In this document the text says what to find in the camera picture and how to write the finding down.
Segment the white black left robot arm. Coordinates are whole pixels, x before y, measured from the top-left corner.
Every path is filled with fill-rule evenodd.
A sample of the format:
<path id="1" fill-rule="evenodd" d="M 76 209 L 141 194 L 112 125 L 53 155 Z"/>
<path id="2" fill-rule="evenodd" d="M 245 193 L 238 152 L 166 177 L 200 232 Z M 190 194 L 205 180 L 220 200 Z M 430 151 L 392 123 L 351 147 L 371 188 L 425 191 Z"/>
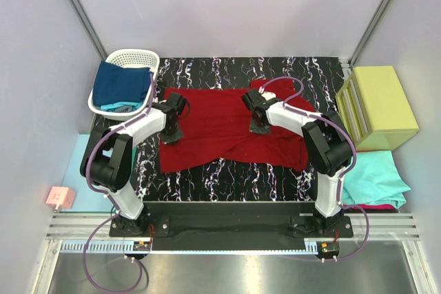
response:
<path id="1" fill-rule="evenodd" d="M 148 209 L 138 198 L 131 183 L 133 150 L 146 138 L 159 134 L 165 144 L 178 142 L 179 126 L 189 101 L 175 92 L 161 102 L 149 102 L 147 109 L 113 127 L 95 127 L 89 137 L 80 166 L 88 187 L 113 204 L 113 225 L 132 235 L 149 229 Z"/>

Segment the red t-shirt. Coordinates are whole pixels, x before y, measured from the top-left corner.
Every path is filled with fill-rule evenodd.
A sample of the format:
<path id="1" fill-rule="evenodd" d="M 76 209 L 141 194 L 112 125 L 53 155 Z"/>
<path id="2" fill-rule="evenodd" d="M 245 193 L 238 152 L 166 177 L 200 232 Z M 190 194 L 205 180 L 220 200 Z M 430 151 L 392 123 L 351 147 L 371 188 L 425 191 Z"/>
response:
<path id="1" fill-rule="evenodd" d="M 178 121 L 183 137 L 172 145 L 161 143 L 160 170 L 182 171 L 218 158 L 269 163 L 295 171 L 306 169 L 307 149 L 298 134 L 282 127 L 272 127 L 269 134 L 250 132 L 252 114 L 241 99 L 246 92 L 246 89 L 166 88 L 164 98 L 180 94 L 189 101 L 190 111 Z"/>

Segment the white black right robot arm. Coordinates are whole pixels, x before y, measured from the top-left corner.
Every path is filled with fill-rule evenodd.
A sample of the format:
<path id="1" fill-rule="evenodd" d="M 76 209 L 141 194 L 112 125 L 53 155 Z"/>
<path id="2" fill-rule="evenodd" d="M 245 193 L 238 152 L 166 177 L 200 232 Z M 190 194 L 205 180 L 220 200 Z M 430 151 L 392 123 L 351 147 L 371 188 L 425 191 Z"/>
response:
<path id="1" fill-rule="evenodd" d="M 252 113 L 252 123 L 262 132 L 281 127 L 303 137 L 309 162 L 318 172 L 311 221 L 318 235 L 331 235 L 342 218 L 345 175 L 356 162 L 355 145 L 340 116 L 334 111 L 322 114 L 294 107 L 274 93 L 256 89 L 245 92 L 242 101 Z"/>

